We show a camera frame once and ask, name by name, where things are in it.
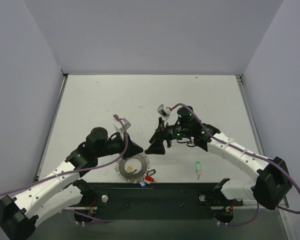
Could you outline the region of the metal disc with keyrings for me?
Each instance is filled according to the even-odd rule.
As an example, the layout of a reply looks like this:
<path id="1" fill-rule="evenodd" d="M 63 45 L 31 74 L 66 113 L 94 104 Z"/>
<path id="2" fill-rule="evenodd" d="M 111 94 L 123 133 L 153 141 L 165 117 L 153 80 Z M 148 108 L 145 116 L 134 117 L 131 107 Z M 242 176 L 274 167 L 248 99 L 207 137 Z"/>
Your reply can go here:
<path id="1" fill-rule="evenodd" d="M 115 171 L 125 182 L 135 184 L 144 181 L 144 176 L 150 169 L 149 163 L 148 157 L 140 153 L 127 159 L 118 160 Z"/>

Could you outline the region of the red tagged key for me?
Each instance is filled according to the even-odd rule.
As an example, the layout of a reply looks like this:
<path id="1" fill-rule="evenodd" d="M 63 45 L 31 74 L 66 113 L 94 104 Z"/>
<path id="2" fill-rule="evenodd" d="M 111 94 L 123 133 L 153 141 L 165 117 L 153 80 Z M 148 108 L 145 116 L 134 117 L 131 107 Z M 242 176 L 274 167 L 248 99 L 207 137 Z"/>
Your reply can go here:
<path id="1" fill-rule="evenodd" d="M 155 179 L 149 175 L 146 175 L 144 177 L 145 181 L 149 182 L 149 183 L 156 183 Z"/>

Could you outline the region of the black tagged key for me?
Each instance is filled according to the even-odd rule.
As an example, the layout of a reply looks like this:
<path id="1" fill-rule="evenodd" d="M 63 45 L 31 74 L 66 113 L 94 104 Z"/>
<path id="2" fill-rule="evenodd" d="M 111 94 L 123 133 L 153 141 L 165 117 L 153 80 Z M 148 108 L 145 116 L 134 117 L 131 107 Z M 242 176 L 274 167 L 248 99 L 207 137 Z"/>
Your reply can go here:
<path id="1" fill-rule="evenodd" d="M 152 176 L 152 175 L 154 175 L 156 173 L 156 170 L 155 169 L 152 169 L 152 170 L 149 170 L 147 173 L 146 173 L 146 175 L 147 176 Z"/>

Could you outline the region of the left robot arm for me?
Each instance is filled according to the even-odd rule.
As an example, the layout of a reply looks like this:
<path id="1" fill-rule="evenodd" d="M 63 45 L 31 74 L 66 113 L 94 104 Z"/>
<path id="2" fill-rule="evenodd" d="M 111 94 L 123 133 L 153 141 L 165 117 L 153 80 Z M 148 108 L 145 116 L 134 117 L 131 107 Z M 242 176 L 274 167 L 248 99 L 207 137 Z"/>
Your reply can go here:
<path id="1" fill-rule="evenodd" d="M 72 205 L 86 206 L 93 194 L 82 177 L 98 165 L 98 159 L 119 154 L 128 159 L 143 152 L 128 133 L 112 136 L 103 127 L 91 133 L 47 177 L 14 197 L 0 199 L 0 228 L 10 240 L 26 240 L 37 226 Z"/>

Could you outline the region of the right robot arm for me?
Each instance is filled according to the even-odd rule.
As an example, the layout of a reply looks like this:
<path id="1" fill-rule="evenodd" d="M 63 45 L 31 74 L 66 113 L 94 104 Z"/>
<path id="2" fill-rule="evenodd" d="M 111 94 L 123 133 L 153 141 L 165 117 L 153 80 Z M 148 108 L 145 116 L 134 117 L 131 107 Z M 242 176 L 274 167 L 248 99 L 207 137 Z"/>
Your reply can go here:
<path id="1" fill-rule="evenodd" d="M 173 141 L 215 154 L 251 178 L 247 182 L 224 180 L 218 186 L 221 194 L 227 200 L 255 200 L 269 210 L 276 209 L 292 188 L 284 160 L 279 157 L 269 160 L 244 148 L 216 127 L 199 121 L 191 106 L 177 110 L 177 120 L 173 125 L 168 123 L 169 107 L 161 104 L 157 112 L 160 114 L 158 127 L 145 154 L 164 155 Z"/>

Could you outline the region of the green tagged key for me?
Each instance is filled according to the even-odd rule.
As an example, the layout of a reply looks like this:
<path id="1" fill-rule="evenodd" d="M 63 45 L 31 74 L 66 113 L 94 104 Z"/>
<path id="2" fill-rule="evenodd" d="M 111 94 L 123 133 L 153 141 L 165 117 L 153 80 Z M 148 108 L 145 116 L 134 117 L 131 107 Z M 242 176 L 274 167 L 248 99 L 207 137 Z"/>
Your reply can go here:
<path id="1" fill-rule="evenodd" d="M 202 175 L 202 166 L 201 166 L 200 161 L 197 161 L 195 163 L 195 170 L 196 170 L 196 174 L 197 174 L 197 180 L 199 180 Z"/>

